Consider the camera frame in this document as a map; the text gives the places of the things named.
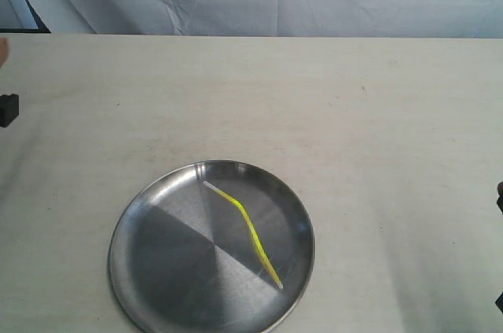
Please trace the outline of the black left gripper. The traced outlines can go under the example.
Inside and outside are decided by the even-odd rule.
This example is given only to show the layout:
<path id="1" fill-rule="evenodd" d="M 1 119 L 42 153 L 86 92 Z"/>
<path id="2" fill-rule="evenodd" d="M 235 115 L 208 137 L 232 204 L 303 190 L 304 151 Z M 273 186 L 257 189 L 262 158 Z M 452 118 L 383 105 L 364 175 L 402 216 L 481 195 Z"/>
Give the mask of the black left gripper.
<path id="1" fill-rule="evenodd" d="M 9 42 L 7 38 L 0 38 L 0 68 L 9 57 Z M 8 127 L 19 115 L 20 101 L 15 93 L 0 96 L 0 127 Z"/>

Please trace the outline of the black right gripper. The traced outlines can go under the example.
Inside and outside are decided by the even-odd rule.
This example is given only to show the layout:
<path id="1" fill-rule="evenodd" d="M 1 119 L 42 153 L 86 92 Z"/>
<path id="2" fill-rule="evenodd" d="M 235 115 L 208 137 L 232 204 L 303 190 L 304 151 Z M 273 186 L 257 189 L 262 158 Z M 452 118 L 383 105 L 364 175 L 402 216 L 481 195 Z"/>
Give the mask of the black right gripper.
<path id="1" fill-rule="evenodd" d="M 496 200 L 497 207 L 500 212 L 502 212 L 502 182 L 500 181 L 497 185 L 497 200 Z M 497 259 L 502 262 L 502 234 L 499 235 L 499 251 L 497 255 Z M 502 306 L 502 299 L 503 299 L 503 294 L 500 294 L 498 298 L 495 301 L 495 305 L 499 309 L 503 309 Z"/>

